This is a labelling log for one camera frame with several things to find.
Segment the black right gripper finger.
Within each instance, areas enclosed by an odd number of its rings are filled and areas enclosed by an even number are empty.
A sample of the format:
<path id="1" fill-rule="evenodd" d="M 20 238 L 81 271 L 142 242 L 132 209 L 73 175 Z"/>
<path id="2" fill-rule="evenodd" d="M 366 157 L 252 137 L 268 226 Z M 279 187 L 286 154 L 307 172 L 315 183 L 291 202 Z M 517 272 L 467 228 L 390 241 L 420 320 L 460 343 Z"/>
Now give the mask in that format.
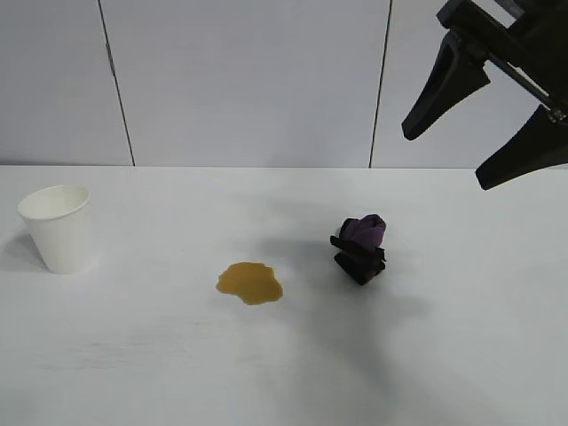
<path id="1" fill-rule="evenodd" d="M 536 170 L 567 163 L 567 125 L 554 122 L 544 106 L 538 106 L 525 125 L 486 159 L 476 177 L 484 190 L 502 185 Z"/>
<path id="2" fill-rule="evenodd" d="M 444 37 L 430 76 L 401 124 L 408 140 L 420 137 L 438 118 L 490 83 L 486 51 L 463 37 Z"/>

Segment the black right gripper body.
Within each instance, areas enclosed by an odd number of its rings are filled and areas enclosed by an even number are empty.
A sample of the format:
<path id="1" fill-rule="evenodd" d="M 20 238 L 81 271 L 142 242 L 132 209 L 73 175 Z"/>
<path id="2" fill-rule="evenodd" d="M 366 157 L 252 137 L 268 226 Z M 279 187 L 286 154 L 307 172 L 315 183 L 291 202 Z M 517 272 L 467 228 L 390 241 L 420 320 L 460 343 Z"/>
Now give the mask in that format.
<path id="1" fill-rule="evenodd" d="M 471 44 L 531 93 L 554 120 L 567 118 L 567 3 L 500 1 L 514 17 L 503 26 L 473 1 L 448 1 L 437 13 L 440 24 Z"/>

